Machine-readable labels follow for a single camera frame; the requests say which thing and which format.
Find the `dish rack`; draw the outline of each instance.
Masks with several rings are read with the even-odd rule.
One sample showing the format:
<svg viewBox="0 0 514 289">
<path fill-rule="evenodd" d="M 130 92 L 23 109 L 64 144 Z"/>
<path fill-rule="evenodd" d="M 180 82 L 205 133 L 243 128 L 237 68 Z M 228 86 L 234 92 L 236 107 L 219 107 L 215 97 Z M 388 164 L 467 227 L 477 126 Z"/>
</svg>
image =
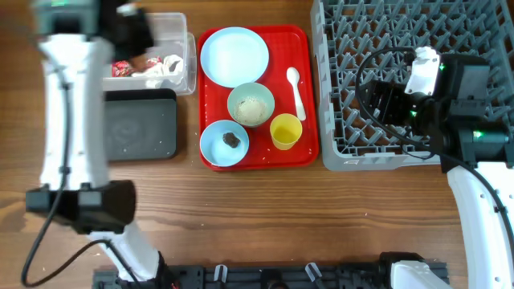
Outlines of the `dish rack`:
<svg viewBox="0 0 514 289">
<path fill-rule="evenodd" d="M 355 75 L 371 53 L 387 47 L 432 46 L 442 53 L 479 55 L 491 64 L 486 117 L 514 132 L 514 26 L 505 0 L 314 0 L 312 45 L 320 80 L 318 117 L 323 161 L 333 171 L 437 165 L 439 157 L 400 144 L 362 117 Z M 402 56 L 388 53 L 364 70 L 371 79 L 406 83 Z M 406 128 L 394 127 L 401 133 Z M 425 136 L 412 140 L 428 144 Z"/>
</svg>

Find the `blue plate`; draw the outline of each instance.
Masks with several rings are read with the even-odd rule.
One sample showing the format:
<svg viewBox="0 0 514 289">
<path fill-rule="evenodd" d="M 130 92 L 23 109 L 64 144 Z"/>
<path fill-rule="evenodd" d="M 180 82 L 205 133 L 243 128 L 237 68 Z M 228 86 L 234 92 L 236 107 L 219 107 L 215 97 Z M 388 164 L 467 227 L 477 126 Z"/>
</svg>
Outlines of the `blue plate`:
<svg viewBox="0 0 514 289">
<path fill-rule="evenodd" d="M 257 81 L 266 71 L 269 60 L 264 40 L 242 27 L 215 32 L 203 44 L 200 54 L 207 77 L 226 88 Z"/>
<path fill-rule="evenodd" d="M 233 149 L 223 141 L 225 133 L 232 132 L 241 141 Z M 248 153 L 250 139 L 247 131 L 232 120 L 219 120 L 210 124 L 200 136 L 200 151 L 213 165 L 227 167 L 239 163 Z"/>
</svg>

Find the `red tray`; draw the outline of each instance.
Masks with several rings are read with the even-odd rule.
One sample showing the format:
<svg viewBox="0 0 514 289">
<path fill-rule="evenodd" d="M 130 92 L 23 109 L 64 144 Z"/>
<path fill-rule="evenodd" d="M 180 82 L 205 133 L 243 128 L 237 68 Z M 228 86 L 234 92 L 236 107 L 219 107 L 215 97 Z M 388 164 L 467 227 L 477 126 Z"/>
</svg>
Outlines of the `red tray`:
<svg viewBox="0 0 514 289">
<path fill-rule="evenodd" d="M 299 167 L 310 165 L 320 150 L 316 125 L 316 105 L 312 93 L 311 64 L 308 55 L 307 35 L 297 26 L 254 26 L 247 27 L 264 39 L 270 53 L 270 61 L 264 75 L 257 81 L 266 86 L 275 97 L 273 116 L 258 128 L 245 128 L 250 137 L 247 155 L 237 165 L 220 168 L 208 162 L 200 153 L 203 163 L 215 171 L 244 169 L 268 169 Z M 205 32 L 198 41 L 198 51 L 202 51 L 205 41 L 216 31 Z M 286 71 L 295 67 L 300 73 L 298 89 L 305 107 L 307 119 L 302 121 L 304 132 L 300 140 L 288 151 L 278 150 L 271 141 L 270 123 L 281 113 L 296 115 L 292 86 Z M 198 102 L 200 107 L 200 133 L 209 124 L 218 120 L 232 120 L 226 102 L 232 91 L 210 80 L 198 61 Z"/>
</svg>

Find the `light blue bowl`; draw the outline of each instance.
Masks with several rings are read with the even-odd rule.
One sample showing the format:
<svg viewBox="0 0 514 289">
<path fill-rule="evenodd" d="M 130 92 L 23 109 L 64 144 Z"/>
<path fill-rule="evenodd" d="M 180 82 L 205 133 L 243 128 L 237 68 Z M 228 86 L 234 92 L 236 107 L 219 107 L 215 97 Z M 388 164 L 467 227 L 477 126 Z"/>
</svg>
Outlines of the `light blue bowl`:
<svg viewBox="0 0 514 289">
<path fill-rule="evenodd" d="M 241 141 L 233 149 L 223 141 L 225 133 L 232 132 Z M 210 124 L 200 136 L 200 151 L 212 165 L 228 167 L 239 163 L 248 153 L 250 139 L 247 131 L 232 120 L 219 120 Z"/>
<path fill-rule="evenodd" d="M 264 112 L 264 117 L 262 121 L 256 124 L 246 124 L 243 120 L 238 120 L 235 117 L 235 110 L 238 105 L 243 102 L 248 97 L 256 98 L 259 101 L 262 101 L 266 104 L 266 111 Z M 228 96 L 228 101 L 226 102 L 228 112 L 230 116 L 237 121 L 238 123 L 248 127 L 248 128 L 256 128 L 261 124 L 265 123 L 273 112 L 275 111 L 275 98 L 273 94 L 260 83 L 245 83 L 236 87 Z"/>
</svg>

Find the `food wrapper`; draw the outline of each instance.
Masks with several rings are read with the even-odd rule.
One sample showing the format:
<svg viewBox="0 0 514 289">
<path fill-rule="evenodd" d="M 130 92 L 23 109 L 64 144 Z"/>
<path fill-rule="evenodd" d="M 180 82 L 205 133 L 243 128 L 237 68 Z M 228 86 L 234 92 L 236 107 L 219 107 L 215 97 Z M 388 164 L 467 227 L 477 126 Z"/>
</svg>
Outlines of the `food wrapper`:
<svg viewBox="0 0 514 289">
<path fill-rule="evenodd" d="M 162 63 L 161 57 L 153 57 L 146 60 L 146 69 L 154 67 L 157 63 Z M 112 65 L 112 77 L 126 77 L 136 72 L 128 61 L 118 61 Z"/>
</svg>

